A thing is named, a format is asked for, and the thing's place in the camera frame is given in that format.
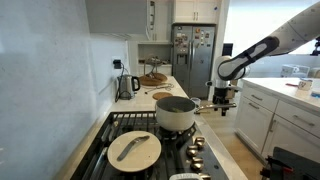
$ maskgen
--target cabinet door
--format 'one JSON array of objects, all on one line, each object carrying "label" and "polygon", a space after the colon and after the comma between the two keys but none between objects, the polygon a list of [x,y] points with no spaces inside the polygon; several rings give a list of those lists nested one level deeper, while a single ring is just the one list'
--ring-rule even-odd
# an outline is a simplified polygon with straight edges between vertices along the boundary
[{"label": "cabinet door", "polygon": [[198,0],[196,21],[197,23],[218,23],[220,0]]},{"label": "cabinet door", "polygon": [[157,42],[170,42],[172,2],[170,0],[155,0],[154,2],[155,32],[152,39]]},{"label": "cabinet door", "polygon": [[273,155],[276,146],[320,163],[320,139],[277,115],[273,118],[262,156]]},{"label": "cabinet door", "polygon": [[241,97],[235,128],[239,136],[261,154],[273,113]]},{"label": "cabinet door", "polygon": [[174,23],[194,22],[196,15],[195,0],[176,0],[174,4]]}]

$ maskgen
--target stove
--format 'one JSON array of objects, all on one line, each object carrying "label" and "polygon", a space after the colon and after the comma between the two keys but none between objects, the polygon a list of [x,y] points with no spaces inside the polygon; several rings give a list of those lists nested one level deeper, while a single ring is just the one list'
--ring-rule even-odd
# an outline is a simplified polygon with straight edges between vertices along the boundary
[{"label": "stove", "polygon": [[[115,169],[107,158],[110,144],[130,131],[154,134],[162,148],[152,166],[134,173]],[[170,132],[157,123],[155,111],[111,112],[71,179],[168,180],[182,173],[196,173],[205,180],[228,179],[196,124],[183,132]]]}]

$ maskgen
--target refrigerator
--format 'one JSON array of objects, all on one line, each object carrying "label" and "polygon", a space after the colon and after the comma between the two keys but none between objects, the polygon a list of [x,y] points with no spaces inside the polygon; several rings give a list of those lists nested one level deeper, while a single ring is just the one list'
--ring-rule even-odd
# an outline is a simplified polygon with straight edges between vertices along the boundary
[{"label": "refrigerator", "polygon": [[189,97],[207,99],[215,26],[174,25],[172,33],[172,75]]}]

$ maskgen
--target white cabinet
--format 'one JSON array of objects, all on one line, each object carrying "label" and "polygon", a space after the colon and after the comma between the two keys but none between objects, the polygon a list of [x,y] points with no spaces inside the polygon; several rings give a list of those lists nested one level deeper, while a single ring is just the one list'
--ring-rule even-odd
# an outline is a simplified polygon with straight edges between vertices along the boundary
[{"label": "white cabinet", "polygon": [[272,156],[276,146],[320,163],[320,139],[278,115],[273,118],[262,156]]},{"label": "white cabinet", "polygon": [[235,128],[238,135],[257,153],[262,152],[272,117],[273,112],[241,97]]},{"label": "white cabinet", "polygon": [[148,34],[151,42],[170,42],[171,0],[148,0]]},{"label": "white cabinet", "polygon": [[280,147],[320,163],[320,117],[282,96],[243,86],[236,133],[260,158]]},{"label": "white cabinet", "polygon": [[221,0],[175,0],[173,23],[217,24]]}]

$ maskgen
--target kettle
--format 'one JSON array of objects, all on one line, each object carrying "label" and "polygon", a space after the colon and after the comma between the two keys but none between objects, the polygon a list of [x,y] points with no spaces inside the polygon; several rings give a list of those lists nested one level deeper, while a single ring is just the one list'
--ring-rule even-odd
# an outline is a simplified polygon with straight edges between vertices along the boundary
[{"label": "kettle", "polygon": [[120,99],[132,99],[134,98],[134,92],[140,89],[140,81],[136,76],[122,75],[118,77],[119,82],[119,98]]}]

